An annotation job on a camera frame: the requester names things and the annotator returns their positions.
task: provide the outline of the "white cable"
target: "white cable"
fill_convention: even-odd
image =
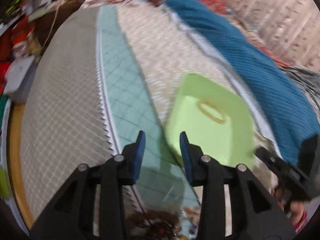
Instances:
[[[52,29],[53,29],[54,23],[56,22],[56,19],[57,19],[57,15],[58,15],[59,7],[60,7],[60,4],[59,4],[59,5],[58,5],[58,7],[56,8],[56,13],[55,13],[55,15],[54,15],[53,23],[52,23],[52,25],[51,25],[51,28],[50,28],[50,31],[49,31],[48,37],[45,39],[45,42],[44,42],[44,44],[43,44],[42,48],[44,48],[45,44],[47,43],[47,41],[48,41],[48,39],[49,39],[49,37],[50,37],[50,35],[51,35],[51,32],[52,32]]]

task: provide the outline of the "green object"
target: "green object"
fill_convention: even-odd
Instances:
[[[201,104],[201,111],[199,100],[215,108]],[[182,131],[186,132],[190,143],[199,145],[204,154],[221,164],[235,167],[244,163],[252,168],[253,129],[247,105],[231,91],[199,74],[185,76],[165,127],[166,140],[181,166]]]
[[[5,170],[0,167],[0,197],[10,197]]]

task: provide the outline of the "yellow-green object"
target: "yellow-green object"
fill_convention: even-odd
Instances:
[[[231,91],[195,73],[180,84],[165,136],[180,165],[180,133],[223,165],[253,166],[252,118],[245,102]]]
[[[0,167],[0,197],[10,197],[6,172]]]

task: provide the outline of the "metal screw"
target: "metal screw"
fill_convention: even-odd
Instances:
[[[117,163],[119,162],[122,162],[124,160],[124,156],[121,155],[121,154],[118,154],[116,155],[114,158],[113,158]]]
[[[244,171],[247,170],[247,166],[245,166],[244,164],[239,164],[238,165],[238,170],[244,172]]]
[[[201,156],[201,161],[203,161],[204,163],[208,163],[210,160],[211,160],[211,157],[208,155]]]
[[[87,164],[82,163],[82,164],[80,164],[80,165],[78,166],[78,170],[81,171],[81,172],[82,172],[82,171],[86,171],[88,167],[89,167],[89,166],[88,166]]]

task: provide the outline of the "blue towel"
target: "blue towel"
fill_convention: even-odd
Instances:
[[[204,4],[197,0],[167,0],[166,4],[202,34],[247,83],[271,125],[282,157],[296,164],[303,140],[320,131],[303,93],[271,58]]]

